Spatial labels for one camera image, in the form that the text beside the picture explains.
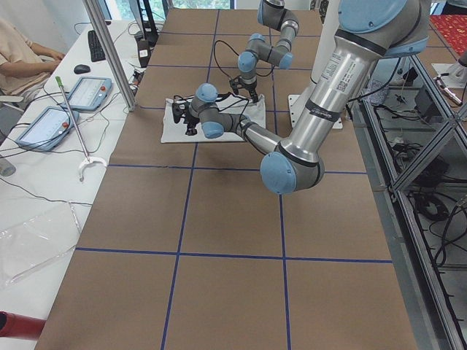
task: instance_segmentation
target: black mouse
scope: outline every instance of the black mouse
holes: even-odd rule
[[[85,64],[78,64],[76,67],[74,67],[73,72],[75,74],[88,73],[90,72],[90,67],[86,66]]]

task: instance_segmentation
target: red cylinder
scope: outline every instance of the red cylinder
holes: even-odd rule
[[[36,341],[42,333],[45,320],[0,311],[0,337]]]

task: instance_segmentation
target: black keyboard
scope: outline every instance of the black keyboard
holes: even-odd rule
[[[96,31],[91,30],[88,32],[88,44],[91,62],[104,61],[105,52],[104,49],[102,49],[102,45],[99,42]]]

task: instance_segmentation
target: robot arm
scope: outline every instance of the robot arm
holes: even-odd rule
[[[247,48],[239,56],[238,67],[240,75],[230,81],[235,94],[239,88],[245,88],[253,101],[258,102],[256,93],[256,65],[258,61],[265,61],[288,69],[292,63],[292,43],[298,34],[298,19],[285,8],[283,0],[262,0],[258,9],[258,22],[271,29],[280,31],[280,39],[275,46],[268,44],[261,34],[253,34],[248,41]]]
[[[283,1],[263,1],[259,13],[265,15],[265,4],[273,2]],[[244,116],[235,117],[231,128],[226,122],[230,117],[216,112],[212,97],[217,91],[212,85],[198,89],[193,113],[200,116],[206,135],[235,132],[265,153],[260,172],[272,192],[283,194],[313,187],[324,174],[318,149],[374,63],[383,57],[413,55],[425,48],[430,5],[431,0],[341,0],[336,49],[295,128],[284,139]],[[209,98],[204,97],[207,91]]]

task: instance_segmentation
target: clear plastic bag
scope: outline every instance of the clear plastic bag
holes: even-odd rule
[[[73,207],[62,203],[0,232],[0,289],[73,252],[80,237]]]

